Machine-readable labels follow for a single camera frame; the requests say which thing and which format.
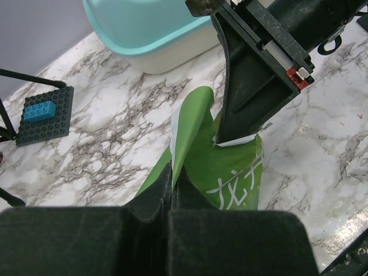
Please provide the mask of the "green litter bag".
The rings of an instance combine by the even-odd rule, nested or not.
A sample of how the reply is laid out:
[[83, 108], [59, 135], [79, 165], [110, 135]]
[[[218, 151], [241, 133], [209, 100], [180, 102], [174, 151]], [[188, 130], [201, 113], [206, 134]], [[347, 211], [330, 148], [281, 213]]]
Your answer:
[[172, 168], [169, 181], [179, 185], [179, 174], [186, 172], [190, 182], [220, 210], [257, 210], [263, 172], [263, 141], [219, 147], [213, 137], [218, 119], [210, 112], [213, 90], [201, 86], [190, 92], [171, 117], [172, 137], [139, 192], [158, 179], [165, 165]]

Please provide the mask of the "clear plastic scoop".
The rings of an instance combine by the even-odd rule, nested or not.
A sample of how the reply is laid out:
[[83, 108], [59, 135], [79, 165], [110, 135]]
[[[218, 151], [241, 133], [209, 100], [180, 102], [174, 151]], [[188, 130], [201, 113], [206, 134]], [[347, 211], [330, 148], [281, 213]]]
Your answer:
[[231, 140], [231, 141], [227, 141], [227, 142], [223, 142], [223, 143], [218, 143], [215, 141], [215, 136], [213, 137], [213, 142], [214, 142], [214, 145], [217, 145], [219, 147], [231, 147], [231, 146], [236, 146], [236, 145], [242, 145], [242, 144], [247, 144], [253, 140], [256, 139], [256, 136], [258, 134], [260, 134], [261, 132], [263, 132], [264, 130], [266, 130], [267, 128], [271, 127], [273, 125], [272, 122], [268, 122], [267, 124], [264, 124], [256, 134], [252, 134], [252, 135], [248, 135], [248, 136], [245, 136], [245, 137], [242, 137], [242, 138], [238, 138], [238, 139], [234, 139], [234, 140]]

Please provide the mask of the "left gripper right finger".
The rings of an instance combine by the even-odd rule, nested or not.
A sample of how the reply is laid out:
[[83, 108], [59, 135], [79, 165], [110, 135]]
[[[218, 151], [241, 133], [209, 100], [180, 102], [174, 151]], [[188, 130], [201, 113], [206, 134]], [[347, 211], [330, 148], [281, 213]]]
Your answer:
[[317, 275], [299, 218], [283, 211], [220, 211], [185, 172], [168, 214], [167, 275]]

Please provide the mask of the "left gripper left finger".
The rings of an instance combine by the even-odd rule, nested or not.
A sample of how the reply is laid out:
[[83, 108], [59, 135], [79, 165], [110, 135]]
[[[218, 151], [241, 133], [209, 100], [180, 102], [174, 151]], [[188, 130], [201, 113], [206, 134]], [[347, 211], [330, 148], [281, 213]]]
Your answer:
[[172, 171], [124, 206], [1, 213], [2, 275], [165, 275]]

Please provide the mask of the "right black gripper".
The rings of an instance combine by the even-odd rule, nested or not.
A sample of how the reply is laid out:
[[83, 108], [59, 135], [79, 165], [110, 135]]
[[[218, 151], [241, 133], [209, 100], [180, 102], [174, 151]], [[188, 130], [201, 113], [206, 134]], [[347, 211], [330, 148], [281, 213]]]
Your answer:
[[226, 60], [217, 143], [253, 135], [313, 83], [314, 49], [342, 44], [341, 33], [367, 1], [223, 3], [211, 15]]

